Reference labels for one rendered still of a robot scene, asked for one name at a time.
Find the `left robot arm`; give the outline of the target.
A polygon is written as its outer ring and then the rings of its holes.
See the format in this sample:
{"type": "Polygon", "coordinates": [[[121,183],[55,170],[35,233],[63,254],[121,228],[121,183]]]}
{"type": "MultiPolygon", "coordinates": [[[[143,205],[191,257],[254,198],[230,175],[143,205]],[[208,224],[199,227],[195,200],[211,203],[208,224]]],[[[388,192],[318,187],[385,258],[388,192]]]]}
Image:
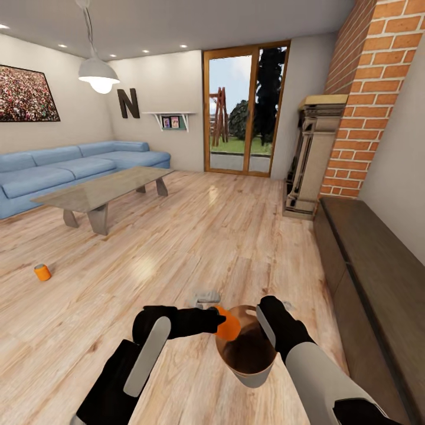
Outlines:
{"type": "Polygon", "coordinates": [[[188,309],[144,306],[133,323],[133,341],[122,340],[68,425],[128,425],[166,341],[217,333],[226,316],[204,310],[202,303],[220,302],[218,292],[198,290],[192,292],[188,309]]]}

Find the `can of soda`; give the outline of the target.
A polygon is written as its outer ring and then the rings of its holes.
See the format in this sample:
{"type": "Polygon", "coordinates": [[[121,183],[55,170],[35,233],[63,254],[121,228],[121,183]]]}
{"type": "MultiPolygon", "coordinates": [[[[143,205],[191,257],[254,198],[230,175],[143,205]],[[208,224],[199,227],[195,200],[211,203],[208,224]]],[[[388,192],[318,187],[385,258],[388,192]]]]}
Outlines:
{"type": "Polygon", "coordinates": [[[50,272],[45,264],[39,264],[34,268],[38,278],[45,282],[46,280],[50,279],[51,275],[50,272]]]}
{"type": "Polygon", "coordinates": [[[226,316],[226,321],[218,325],[218,332],[215,335],[221,339],[235,341],[237,335],[240,334],[240,321],[222,307],[209,307],[208,310],[216,310],[218,315],[226,316]]]}

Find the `trash can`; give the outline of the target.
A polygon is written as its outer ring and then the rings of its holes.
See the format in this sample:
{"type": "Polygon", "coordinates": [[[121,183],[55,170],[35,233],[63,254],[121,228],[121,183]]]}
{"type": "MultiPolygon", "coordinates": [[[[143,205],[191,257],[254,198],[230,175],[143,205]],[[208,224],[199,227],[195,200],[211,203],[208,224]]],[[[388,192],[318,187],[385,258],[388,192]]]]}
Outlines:
{"type": "Polygon", "coordinates": [[[240,321],[240,334],[235,341],[216,336],[215,345],[219,356],[241,383],[249,388],[259,388],[268,380],[270,370],[279,352],[270,340],[264,340],[257,315],[250,315],[246,309],[256,312],[256,306],[241,305],[227,309],[240,321]]]}

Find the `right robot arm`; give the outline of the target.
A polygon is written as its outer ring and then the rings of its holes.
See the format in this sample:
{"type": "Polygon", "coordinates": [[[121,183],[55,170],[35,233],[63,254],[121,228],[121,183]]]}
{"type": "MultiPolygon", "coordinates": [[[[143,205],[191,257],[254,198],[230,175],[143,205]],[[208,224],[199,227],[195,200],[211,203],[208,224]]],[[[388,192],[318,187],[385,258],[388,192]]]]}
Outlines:
{"type": "Polygon", "coordinates": [[[263,339],[281,354],[310,425],[401,425],[331,361],[291,310],[290,302],[266,297],[256,315],[263,339]]]}

